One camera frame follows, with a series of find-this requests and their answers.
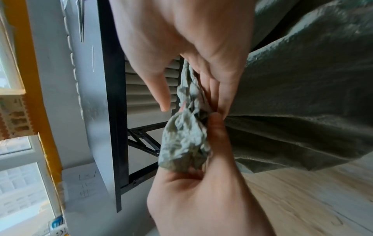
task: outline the window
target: window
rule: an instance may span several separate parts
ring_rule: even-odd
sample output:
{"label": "window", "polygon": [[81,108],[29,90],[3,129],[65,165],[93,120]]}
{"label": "window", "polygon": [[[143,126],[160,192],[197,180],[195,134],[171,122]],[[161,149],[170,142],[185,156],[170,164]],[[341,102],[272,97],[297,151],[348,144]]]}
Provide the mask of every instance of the window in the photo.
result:
{"label": "window", "polygon": [[31,236],[60,214],[38,137],[0,141],[0,236]]}

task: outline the window pane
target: window pane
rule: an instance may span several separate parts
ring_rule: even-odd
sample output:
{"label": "window pane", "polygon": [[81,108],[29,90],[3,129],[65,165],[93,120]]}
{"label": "window pane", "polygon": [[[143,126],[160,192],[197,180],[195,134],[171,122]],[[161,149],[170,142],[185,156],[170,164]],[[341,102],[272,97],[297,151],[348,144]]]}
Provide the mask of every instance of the window pane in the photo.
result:
{"label": "window pane", "polygon": [[0,236],[31,236],[53,219],[37,163],[0,171]]}
{"label": "window pane", "polygon": [[20,152],[31,149],[30,141],[28,138],[10,138],[0,141],[0,155],[9,154],[13,152]]}

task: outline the human hand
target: human hand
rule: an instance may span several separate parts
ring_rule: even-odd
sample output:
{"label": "human hand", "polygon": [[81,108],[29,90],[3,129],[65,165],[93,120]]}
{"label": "human hand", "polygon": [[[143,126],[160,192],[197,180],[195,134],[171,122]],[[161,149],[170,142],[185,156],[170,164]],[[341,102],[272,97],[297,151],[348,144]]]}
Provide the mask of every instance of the human hand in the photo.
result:
{"label": "human hand", "polygon": [[182,55],[214,111],[227,116],[250,50],[254,0],[110,0],[120,44],[162,111],[164,69]]}
{"label": "human hand", "polygon": [[158,168],[148,208],[160,235],[274,236],[234,162],[219,113],[210,116],[207,136],[213,154],[205,174]]}

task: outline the white window frame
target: white window frame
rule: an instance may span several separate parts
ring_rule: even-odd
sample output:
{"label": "white window frame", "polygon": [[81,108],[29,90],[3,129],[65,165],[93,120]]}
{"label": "white window frame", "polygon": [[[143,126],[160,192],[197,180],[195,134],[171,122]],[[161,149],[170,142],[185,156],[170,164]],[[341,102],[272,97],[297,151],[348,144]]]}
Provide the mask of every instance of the white window frame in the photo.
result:
{"label": "white window frame", "polygon": [[56,189],[49,175],[44,152],[37,135],[27,136],[31,149],[0,155],[0,171],[37,163],[54,216],[61,215]]}

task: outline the floor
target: floor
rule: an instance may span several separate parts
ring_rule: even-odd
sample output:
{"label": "floor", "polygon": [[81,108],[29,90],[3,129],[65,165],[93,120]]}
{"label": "floor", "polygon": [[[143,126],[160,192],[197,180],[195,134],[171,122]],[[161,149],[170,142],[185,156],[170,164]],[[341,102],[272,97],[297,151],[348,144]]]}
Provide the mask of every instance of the floor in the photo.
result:
{"label": "floor", "polygon": [[317,172],[244,177],[278,236],[373,236],[373,155]]}

